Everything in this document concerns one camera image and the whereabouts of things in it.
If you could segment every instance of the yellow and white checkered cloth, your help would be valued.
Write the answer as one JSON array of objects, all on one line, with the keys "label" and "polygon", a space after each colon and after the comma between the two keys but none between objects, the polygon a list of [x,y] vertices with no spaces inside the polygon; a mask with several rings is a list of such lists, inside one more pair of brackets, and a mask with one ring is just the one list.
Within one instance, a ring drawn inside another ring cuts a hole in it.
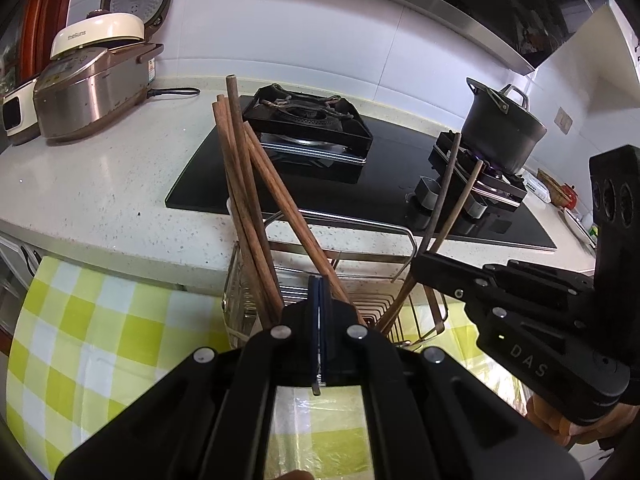
[{"label": "yellow and white checkered cloth", "polygon": [[46,257],[15,330],[9,428],[51,477],[66,454],[201,346],[229,348],[216,298]]},{"label": "yellow and white checkered cloth", "polygon": [[[433,326],[427,306],[418,306],[417,315],[423,332]],[[403,311],[405,327],[412,316]],[[444,348],[522,410],[519,381],[476,347],[478,332],[460,302],[449,300],[446,325],[429,344]],[[229,348],[216,298],[44,258],[9,359],[9,427],[52,477],[65,455],[200,346]],[[278,389],[265,478],[295,468],[318,480],[373,478],[358,387],[324,388],[320,397],[306,388]]]}]

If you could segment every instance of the wall outlet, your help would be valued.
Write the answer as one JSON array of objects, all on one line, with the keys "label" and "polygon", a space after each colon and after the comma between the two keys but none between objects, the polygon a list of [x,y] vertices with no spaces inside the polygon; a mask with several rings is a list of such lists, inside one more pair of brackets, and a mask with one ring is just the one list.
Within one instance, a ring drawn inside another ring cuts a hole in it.
[{"label": "wall outlet", "polygon": [[569,114],[562,110],[562,108],[558,108],[558,114],[556,115],[554,122],[565,135],[569,133],[571,125],[574,124],[574,120],[569,117]]}]

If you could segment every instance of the black glass cooktop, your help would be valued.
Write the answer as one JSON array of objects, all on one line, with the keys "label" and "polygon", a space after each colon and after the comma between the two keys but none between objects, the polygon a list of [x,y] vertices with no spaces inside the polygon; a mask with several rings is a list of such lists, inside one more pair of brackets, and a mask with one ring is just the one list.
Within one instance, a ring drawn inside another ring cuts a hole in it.
[{"label": "black glass cooktop", "polygon": [[[241,102],[246,106],[251,98],[243,96]],[[300,209],[406,226],[420,235],[428,212],[417,206],[411,196],[421,176],[438,178],[428,161],[436,139],[385,121],[364,116],[363,120],[373,136],[364,166],[270,153],[274,165]],[[262,210],[276,212],[277,207],[259,176],[256,183]],[[165,204],[176,209],[227,214],[227,198],[222,152],[214,128],[174,184]],[[463,214],[449,238],[556,248],[524,204],[514,212],[490,207],[478,220]]]}]

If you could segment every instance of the white speckled countertop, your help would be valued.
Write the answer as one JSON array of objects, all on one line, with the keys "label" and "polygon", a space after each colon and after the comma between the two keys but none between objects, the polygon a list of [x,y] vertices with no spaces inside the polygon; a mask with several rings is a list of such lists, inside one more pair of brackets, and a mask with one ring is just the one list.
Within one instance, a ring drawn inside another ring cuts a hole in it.
[{"label": "white speckled countertop", "polygon": [[[244,94],[254,94],[263,85],[239,82]],[[156,98],[100,134],[75,143],[49,146],[39,137],[0,154],[0,231],[91,266],[219,293],[235,239],[229,216],[168,209],[164,198],[212,129],[210,104],[224,80],[185,78],[155,86],[197,86],[202,94]],[[443,129],[393,108],[349,99],[363,115],[432,136]],[[593,270],[593,255],[555,208],[534,196],[525,203],[557,251],[448,240],[440,252],[476,266],[516,258]],[[409,242],[397,235],[320,226],[313,231],[325,248],[399,254],[410,250]],[[281,224],[273,225],[270,234],[292,239]]]}]

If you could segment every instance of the bolt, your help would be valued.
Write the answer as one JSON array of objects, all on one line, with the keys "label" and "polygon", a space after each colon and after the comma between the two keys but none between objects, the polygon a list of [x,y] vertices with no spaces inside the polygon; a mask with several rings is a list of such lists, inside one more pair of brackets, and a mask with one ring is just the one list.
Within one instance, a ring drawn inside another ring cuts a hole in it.
[{"label": "bolt", "polygon": [[362,339],[368,333],[369,333],[369,331],[366,329],[366,327],[364,327],[362,325],[351,325],[347,329],[347,335],[352,339]]},{"label": "bolt", "polygon": [[271,337],[274,339],[286,339],[291,335],[291,329],[287,325],[276,325],[271,329]]},{"label": "bolt", "polygon": [[430,346],[422,352],[422,355],[424,355],[424,358],[427,359],[428,362],[436,365],[444,361],[444,352],[437,346]]},{"label": "bolt", "polygon": [[213,360],[215,356],[216,356],[216,353],[211,348],[206,348],[206,347],[198,348],[193,353],[194,361],[200,364],[209,363],[210,361]]}]

